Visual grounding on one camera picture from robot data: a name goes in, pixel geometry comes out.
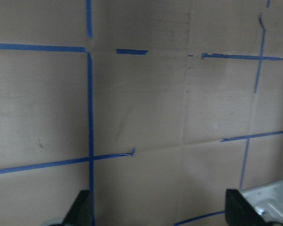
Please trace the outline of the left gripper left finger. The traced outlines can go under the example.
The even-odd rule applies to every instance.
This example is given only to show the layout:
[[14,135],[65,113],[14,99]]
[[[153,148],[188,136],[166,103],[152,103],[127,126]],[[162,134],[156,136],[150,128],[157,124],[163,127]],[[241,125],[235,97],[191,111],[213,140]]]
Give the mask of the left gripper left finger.
[[63,219],[62,226],[91,226],[92,198],[90,190],[81,190]]

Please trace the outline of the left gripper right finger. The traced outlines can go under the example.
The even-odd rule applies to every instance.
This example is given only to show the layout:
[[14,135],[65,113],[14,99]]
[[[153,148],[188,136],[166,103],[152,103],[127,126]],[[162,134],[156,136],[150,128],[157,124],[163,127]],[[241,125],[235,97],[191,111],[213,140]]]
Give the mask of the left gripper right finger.
[[226,223],[229,226],[267,226],[237,189],[226,190]]

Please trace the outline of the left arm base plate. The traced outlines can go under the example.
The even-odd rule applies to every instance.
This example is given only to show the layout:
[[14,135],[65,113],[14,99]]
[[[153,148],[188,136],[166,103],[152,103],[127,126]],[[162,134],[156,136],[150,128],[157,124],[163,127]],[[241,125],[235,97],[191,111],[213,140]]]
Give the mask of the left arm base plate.
[[242,190],[241,194],[266,222],[283,225],[283,180]]

